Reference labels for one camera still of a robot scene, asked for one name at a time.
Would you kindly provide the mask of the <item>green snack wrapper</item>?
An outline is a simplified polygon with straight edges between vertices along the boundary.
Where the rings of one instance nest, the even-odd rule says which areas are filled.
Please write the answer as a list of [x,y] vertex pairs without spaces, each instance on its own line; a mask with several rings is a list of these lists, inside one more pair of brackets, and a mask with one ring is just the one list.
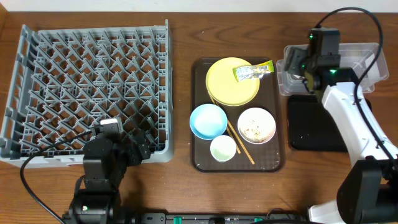
[[237,82],[262,78],[264,75],[269,75],[271,73],[274,73],[274,64],[271,60],[257,65],[246,65],[233,68],[233,75]]

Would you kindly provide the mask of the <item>light blue bowl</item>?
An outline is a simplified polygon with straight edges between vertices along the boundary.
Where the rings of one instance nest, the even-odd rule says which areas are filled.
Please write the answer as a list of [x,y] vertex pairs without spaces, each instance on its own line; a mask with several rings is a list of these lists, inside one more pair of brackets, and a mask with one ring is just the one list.
[[212,140],[226,131],[227,115],[219,106],[203,104],[196,107],[189,120],[192,133],[203,140]]

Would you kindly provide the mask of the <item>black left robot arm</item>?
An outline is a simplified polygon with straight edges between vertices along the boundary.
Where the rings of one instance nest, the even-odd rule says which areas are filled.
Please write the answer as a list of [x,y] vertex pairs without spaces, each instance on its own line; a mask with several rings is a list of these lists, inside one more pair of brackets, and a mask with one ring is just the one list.
[[85,174],[76,184],[65,223],[140,223],[141,215],[121,206],[119,186],[128,167],[149,159],[151,151],[140,132],[123,143],[116,131],[95,134],[83,147]]

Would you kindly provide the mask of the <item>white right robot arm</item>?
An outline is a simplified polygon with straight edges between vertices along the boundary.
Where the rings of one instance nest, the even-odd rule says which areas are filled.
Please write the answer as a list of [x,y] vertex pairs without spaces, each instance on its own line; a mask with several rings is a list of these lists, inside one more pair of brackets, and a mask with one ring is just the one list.
[[397,146],[376,121],[358,77],[340,66],[338,48],[311,52],[307,45],[284,50],[281,73],[302,76],[333,118],[351,159],[351,171],[335,200],[314,205],[314,223],[388,223],[397,221]]

